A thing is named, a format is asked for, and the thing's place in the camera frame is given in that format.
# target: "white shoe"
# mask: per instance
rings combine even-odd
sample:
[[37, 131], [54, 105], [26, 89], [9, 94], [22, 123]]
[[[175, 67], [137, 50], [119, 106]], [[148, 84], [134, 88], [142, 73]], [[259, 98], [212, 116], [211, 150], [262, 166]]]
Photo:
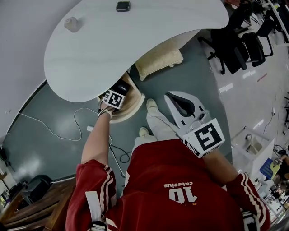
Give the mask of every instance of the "white shoe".
[[144, 137], [145, 135], [148, 135], [149, 131], [145, 127], [141, 127], [139, 131], [139, 136]]
[[151, 107], [155, 107], [155, 108], [158, 108], [158, 105], [157, 103], [155, 102], [155, 100], [153, 99], [148, 99], [147, 102], [146, 102], [146, 109], [149, 109]]

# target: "red jersey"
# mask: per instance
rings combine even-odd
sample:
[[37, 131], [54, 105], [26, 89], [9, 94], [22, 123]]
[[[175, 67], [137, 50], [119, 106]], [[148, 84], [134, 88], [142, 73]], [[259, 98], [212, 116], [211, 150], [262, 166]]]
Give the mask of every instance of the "red jersey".
[[110, 167], [96, 160], [78, 165], [66, 230], [91, 227], [86, 191], [97, 192], [95, 203], [111, 231], [243, 231], [241, 209], [256, 215], [261, 231], [270, 227], [269, 211], [247, 175], [239, 174], [226, 190], [221, 188], [203, 159], [178, 139], [137, 147], [127, 177], [123, 196], [116, 200]]

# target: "striped sleeve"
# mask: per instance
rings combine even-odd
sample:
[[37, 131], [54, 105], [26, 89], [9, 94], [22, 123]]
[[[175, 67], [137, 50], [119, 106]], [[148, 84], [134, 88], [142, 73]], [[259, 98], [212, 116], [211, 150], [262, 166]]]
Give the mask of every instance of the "striped sleeve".
[[261, 231], [269, 230], [269, 210], [259, 197], [259, 194], [247, 174], [239, 174], [235, 180], [227, 183], [226, 186], [227, 192], [240, 208], [250, 211], [257, 216]]
[[104, 222], [104, 215], [115, 205], [116, 198], [115, 176], [109, 166], [96, 160], [78, 165], [76, 188], [67, 210], [66, 230], [87, 231], [92, 225], [92, 216], [99, 218], [94, 220]]

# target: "chair leg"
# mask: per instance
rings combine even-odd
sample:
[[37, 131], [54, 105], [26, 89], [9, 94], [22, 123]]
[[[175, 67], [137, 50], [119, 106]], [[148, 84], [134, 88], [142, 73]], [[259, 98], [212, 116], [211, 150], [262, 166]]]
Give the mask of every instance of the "chair leg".
[[204, 41], [206, 44], [208, 44], [210, 47], [213, 48], [212, 42], [210, 42], [209, 40], [205, 39], [205, 38], [202, 37], [202, 36], [198, 37], [198, 41], [199, 41], [199, 42]]
[[217, 56], [216, 52], [215, 53], [211, 52], [210, 54], [211, 55], [210, 57], [208, 57], [208, 60], [211, 60], [212, 58], [215, 58]]
[[220, 59], [220, 62], [221, 62], [221, 66], [222, 66], [222, 70], [221, 70], [221, 74], [225, 74], [225, 63], [222, 59]]

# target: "wooden slat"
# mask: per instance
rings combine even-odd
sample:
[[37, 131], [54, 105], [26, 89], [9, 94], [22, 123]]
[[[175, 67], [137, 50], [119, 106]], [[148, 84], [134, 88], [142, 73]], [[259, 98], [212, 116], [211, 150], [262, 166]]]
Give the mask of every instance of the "wooden slat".
[[6, 223], [6, 221], [9, 220], [9, 218], [11, 218], [14, 215], [16, 209], [18, 208], [18, 206], [21, 204], [22, 201], [23, 197], [20, 193], [18, 193], [16, 197], [12, 200], [8, 208], [5, 210], [3, 215], [1, 216], [0, 222]]
[[71, 182], [71, 186], [67, 188], [63, 198], [57, 204], [49, 221], [45, 225], [45, 228], [53, 231], [63, 231], [65, 228], [65, 220], [67, 214], [67, 208], [69, 205], [70, 198], [75, 189], [75, 180]]
[[22, 226], [22, 227], [11, 228], [11, 229], [8, 229], [7, 231], [26, 231], [26, 230], [38, 229], [38, 228], [44, 227], [45, 224], [47, 223], [48, 219], [49, 219], [49, 217], [46, 217], [40, 221], [31, 223], [31, 224], [27, 224], [27, 225]]
[[38, 213], [35, 213], [29, 217], [26, 217], [26, 218], [23, 218], [21, 220], [18, 220], [18, 221], [15, 221], [15, 222], [12, 222], [12, 223], [8, 223], [8, 224], [5, 224], [5, 227], [6, 228], [13, 228], [13, 227], [16, 227], [16, 226], [23, 226], [25, 224], [28, 224], [28, 223], [31, 223], [31, 222], [34, 222], [35, 220], [38, 220], [39, 218], [44, 218], [44, 217], [48, 217], [49, 215], [52, 214], [53, 210], [57, 207], [57, 204], [54, 204]]
[[75, 184], [75, 179], [53, 184], [42, 199], [15, 212], [15, 214], [10, 219], [6, 220], [5, 223], [15, 222], [56, 204], [63, 197], [67, 187], [71, 187], [73, 184]]

